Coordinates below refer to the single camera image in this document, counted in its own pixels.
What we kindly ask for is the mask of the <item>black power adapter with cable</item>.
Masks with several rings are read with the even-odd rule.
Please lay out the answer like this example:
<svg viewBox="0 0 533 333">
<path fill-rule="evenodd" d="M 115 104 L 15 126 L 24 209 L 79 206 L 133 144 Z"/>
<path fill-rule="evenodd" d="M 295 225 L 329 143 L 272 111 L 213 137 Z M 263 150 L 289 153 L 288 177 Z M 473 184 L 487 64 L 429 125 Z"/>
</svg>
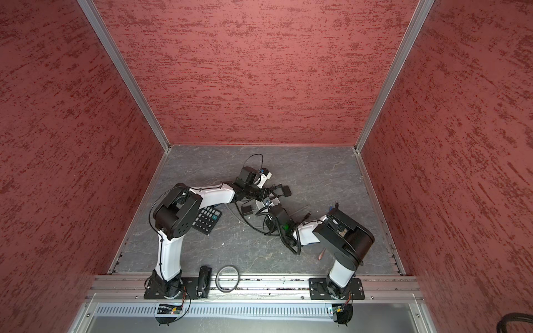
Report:
<svg viewBox="0 0 533 333">
<path fill-rule="evenodd" d="M 292 192 L 288 185 L 275 185 L 271 188 L 271 194 L 275 198 L 287 198 L 292 195 Z"/>
</svg>

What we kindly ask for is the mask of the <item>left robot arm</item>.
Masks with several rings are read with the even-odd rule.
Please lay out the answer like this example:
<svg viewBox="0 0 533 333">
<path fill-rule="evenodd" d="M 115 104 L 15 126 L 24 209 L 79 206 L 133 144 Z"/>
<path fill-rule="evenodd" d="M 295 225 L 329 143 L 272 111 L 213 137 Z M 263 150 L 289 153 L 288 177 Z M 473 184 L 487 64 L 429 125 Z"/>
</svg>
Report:
<svg viewBox="0 0 533 333">
<path fill-rule="evenodd" d="M 149 225 L 157 233 L 159 245 L 157 264 L 148 279 L 144 297 L 150 299 L 151 292 L 166 299 L 183 296 L 181 250 L 185 235 L 200 222 L 201 211 L 241 200 L 262 201 L 270 194 L 265 188 L 270 177 L 268 169 L 257 171 L 244 166 L 233 182 L 210 187 L 178 183 L 172 187 L 150 211 Z"/>
</svg>

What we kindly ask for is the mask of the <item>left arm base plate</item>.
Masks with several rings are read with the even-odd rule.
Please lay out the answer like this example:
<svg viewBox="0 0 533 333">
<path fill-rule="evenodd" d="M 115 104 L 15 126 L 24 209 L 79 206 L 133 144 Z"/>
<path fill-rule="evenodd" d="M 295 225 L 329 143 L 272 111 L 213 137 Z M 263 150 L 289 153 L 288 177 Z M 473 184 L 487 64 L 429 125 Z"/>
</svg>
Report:
<svg viewBox="0 0 533 333">
<path fill-rule="evenodd" d="M 198 300 L 197 282 L 198 277 L 182 277 L 180 282 L 172 283 L 169 290 L 170 294 L 168 294 L 150 277 L 147 281 L 143 298 L 145 300 L 174 301 L 186 296 L 192 300 Z"/>
</svg>

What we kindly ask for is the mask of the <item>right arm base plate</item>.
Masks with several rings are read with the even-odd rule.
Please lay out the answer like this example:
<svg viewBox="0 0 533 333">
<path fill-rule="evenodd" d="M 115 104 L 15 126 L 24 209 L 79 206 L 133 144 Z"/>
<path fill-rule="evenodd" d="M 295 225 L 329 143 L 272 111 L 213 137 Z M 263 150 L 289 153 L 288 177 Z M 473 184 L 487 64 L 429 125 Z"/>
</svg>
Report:
<svg viewBox="0 0 533 333">
<path fill-rule="evenodd" d="M 351 278 L 347 286 L 339 287 L 330 278 L 311 277 L 308 280 L 310 298 L 312 300 L 347 301 L 350 297 L 354 301 L 365 299 L 362 281 L 359 278 Z"/>
</svg>

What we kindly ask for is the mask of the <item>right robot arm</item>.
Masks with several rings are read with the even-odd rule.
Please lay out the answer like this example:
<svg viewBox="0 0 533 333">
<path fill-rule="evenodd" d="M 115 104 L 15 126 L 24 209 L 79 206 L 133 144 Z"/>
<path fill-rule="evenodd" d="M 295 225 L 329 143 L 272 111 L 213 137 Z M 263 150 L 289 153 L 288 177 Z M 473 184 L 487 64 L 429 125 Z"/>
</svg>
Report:
<svg viewBox="0 0 533 333">
<path fill-rule="evenodd" d="M 282 205 L 262 208 L 257 215 L 265 216 L 267 234 L 277 233 L 282 244 L 294 255 L 302 247 L 321 244 L 335 259 L 326 277 L 311 277 L 312 300 L 362 300 L 362 285 L 355 282 L 355 272 L 364 264 L 364 257 L 375 242 L 373 234 L 362 224 L 345 214 L 336 205 L 322 218 L 296 223 Z"/>
</svg>

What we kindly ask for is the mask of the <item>white small network switch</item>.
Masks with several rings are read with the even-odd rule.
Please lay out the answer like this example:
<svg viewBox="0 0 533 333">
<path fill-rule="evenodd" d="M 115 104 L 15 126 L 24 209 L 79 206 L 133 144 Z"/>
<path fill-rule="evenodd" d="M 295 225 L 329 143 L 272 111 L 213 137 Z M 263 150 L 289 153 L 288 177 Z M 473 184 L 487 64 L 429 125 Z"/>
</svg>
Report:
<svg viewBox="0 0 533 333">
<path fill-rule="evenodd" d="M 263 201 L 256 201 L 256 207 L 260 210 L 264 207 L 271 207 L 274 205 L 279 205 L 280 201 L 278 198 L 265 198 Z"/>
</svg>

